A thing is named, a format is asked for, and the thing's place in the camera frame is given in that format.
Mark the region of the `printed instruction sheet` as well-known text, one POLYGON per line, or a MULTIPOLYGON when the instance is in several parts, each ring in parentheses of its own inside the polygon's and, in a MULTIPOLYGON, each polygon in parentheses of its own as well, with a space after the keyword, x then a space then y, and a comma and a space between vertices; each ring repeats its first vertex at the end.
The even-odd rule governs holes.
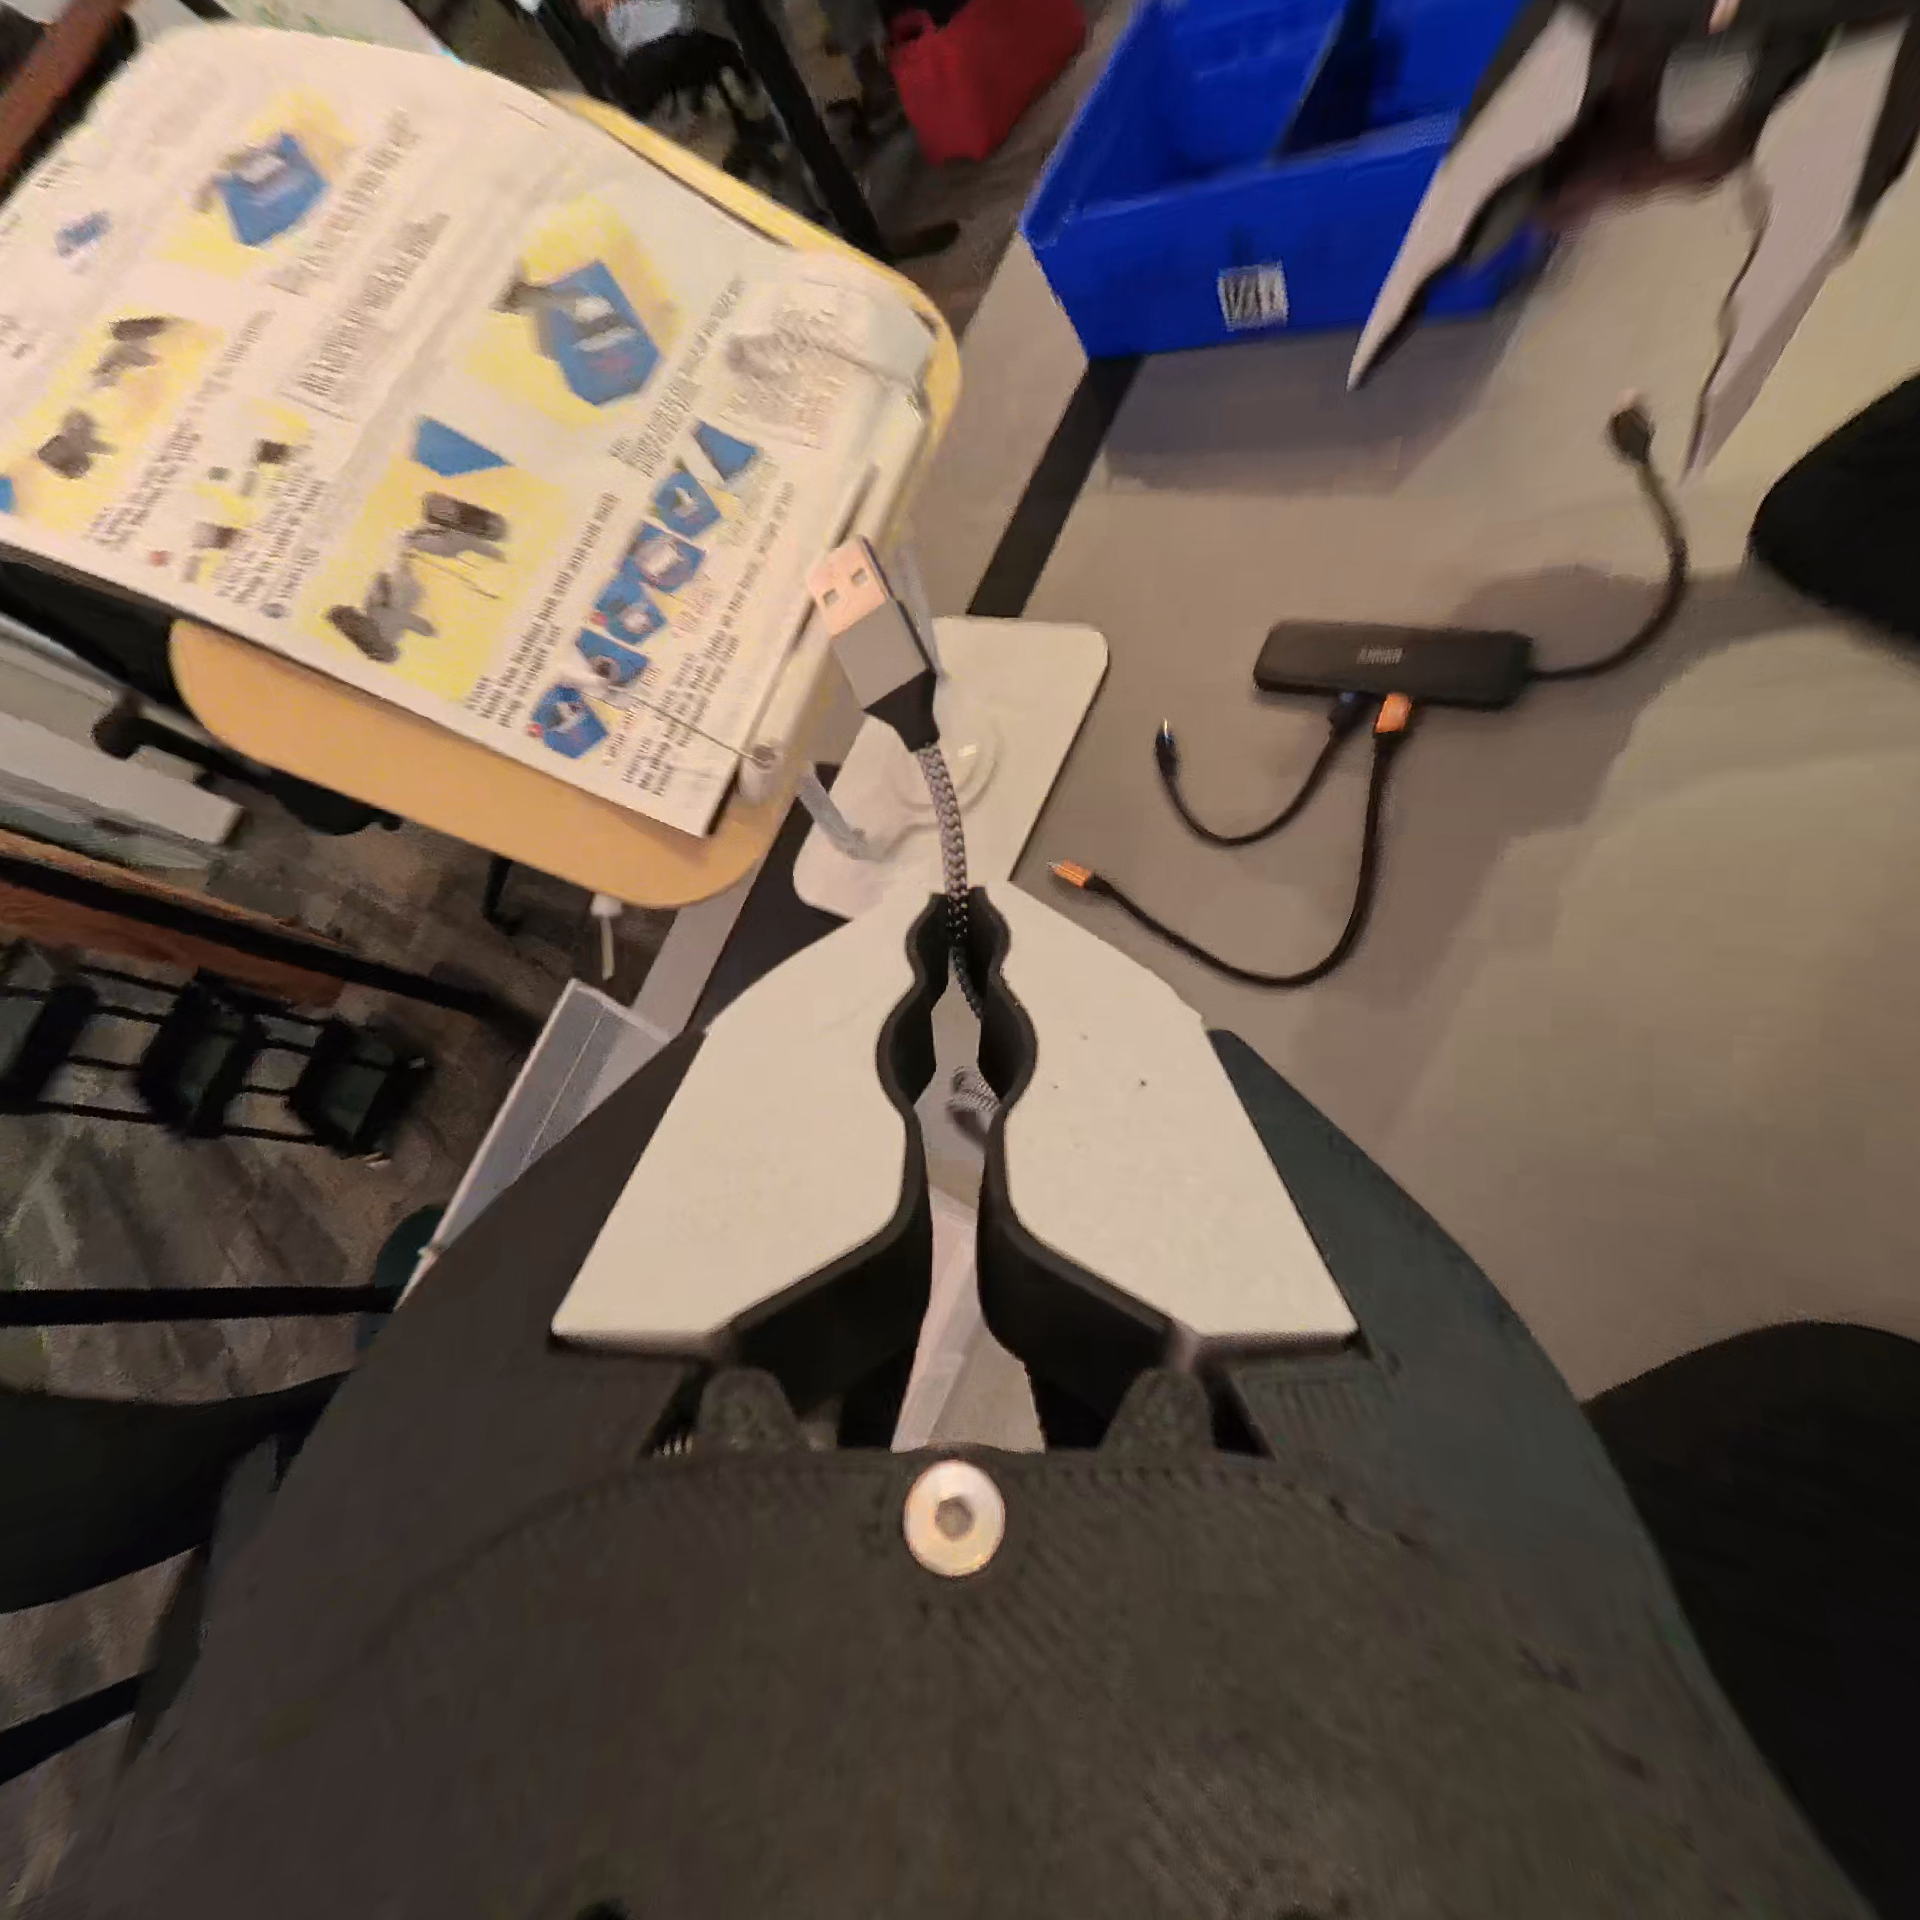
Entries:
POLYGON ((5 196, 5 553, 703 842, 950 337, 445 56, 206 26, 5 196))

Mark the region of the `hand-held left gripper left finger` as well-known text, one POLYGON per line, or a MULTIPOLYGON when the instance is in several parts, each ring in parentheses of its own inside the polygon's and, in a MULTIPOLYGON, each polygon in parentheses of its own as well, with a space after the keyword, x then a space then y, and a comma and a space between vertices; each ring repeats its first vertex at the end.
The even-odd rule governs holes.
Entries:
POLYGON ((759 1370, 894 1435, 930 1296, 918 1101, 942 901, 917 888, 785 957, 695 1038, 550 1320, 565 1354, 759 1370))

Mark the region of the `clear plastic bin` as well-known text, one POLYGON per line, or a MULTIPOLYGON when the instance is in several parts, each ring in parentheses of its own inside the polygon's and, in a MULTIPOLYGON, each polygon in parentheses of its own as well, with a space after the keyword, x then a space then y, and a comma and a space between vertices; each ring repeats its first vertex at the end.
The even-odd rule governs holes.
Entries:
POLYGON ((568 981, 455 1187, 428 1250, 444 1257, 501 1193, 669 1042, 606 992, 568 981))

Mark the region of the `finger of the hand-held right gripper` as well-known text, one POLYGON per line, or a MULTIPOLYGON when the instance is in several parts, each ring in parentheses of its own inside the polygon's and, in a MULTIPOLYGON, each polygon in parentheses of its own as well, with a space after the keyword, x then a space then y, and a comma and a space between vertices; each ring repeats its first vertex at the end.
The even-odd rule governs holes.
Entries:
POLYGON ((1761 394, 1825 276, 1914 153, 1914 16, 1744 16, 1737 108, 1749 252, 1719 306, 1686 472, 1708 468, 1761 394))
POLYGON ((1394 350, 1429 290, 1497 201, 1572 133, 1593 76, 1598 21, 1585 5, 1533 5, 1498 44, 1415 209, 1359 330, 1348 394, 1394 350))

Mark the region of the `red plastic bin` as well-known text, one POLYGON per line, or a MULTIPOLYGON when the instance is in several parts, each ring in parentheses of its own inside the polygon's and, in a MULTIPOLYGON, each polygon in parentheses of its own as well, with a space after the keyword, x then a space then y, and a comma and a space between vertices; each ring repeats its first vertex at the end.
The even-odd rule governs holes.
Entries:
POLYGON ((1086 37, 1076 3, 897 5, 884 57, 924 160, 992 157, 1086 37))

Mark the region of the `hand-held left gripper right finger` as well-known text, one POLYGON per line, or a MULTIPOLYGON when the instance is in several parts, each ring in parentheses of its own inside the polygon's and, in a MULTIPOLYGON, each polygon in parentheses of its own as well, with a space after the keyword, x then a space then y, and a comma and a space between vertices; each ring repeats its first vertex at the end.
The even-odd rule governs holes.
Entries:
POLYGON ((1358 1316, 1204 1020, 1152 970, 1009 885, 976 889, 976 1203, 988 1331, 1109 1422, 1157 1370, 1348 1349, 1358 1316))

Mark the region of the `white stand base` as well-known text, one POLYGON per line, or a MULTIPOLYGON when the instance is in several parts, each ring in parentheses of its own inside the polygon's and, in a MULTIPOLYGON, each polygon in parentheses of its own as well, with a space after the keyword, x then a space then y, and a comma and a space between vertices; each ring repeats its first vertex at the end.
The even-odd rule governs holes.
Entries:
MULTIPOLYGON (((935 618, 932 637, 967 875, 973 885, 1008 881, 1106 678, 1109 642, 1082 625, 976 614, 935 618)), ((896 733, 862 717, 813 764, 865 851, 847 852, 808 826, 790 872, 798 899, 849 922, 908 883, 937 891, 944 865, 932 805, 896 733)))

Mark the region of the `black metal rack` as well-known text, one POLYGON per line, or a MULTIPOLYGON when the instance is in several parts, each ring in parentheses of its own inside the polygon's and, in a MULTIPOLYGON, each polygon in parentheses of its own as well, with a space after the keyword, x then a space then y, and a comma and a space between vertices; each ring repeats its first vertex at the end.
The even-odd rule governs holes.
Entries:
POLYGON ((9 1121, 309 1145, 378 1164, 431 1075, 424 1048, 393 1027, 309 1018, 207 972, 166 981, 5 942, 9 1121))

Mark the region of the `blue plastic bin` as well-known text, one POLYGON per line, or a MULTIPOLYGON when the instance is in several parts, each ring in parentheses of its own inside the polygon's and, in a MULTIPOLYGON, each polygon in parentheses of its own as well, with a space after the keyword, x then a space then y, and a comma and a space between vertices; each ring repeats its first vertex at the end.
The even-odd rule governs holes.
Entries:
POLYGON ((1086 357, 1366 322, 1517 16, 1137 5, 1021 217, 1086 357))

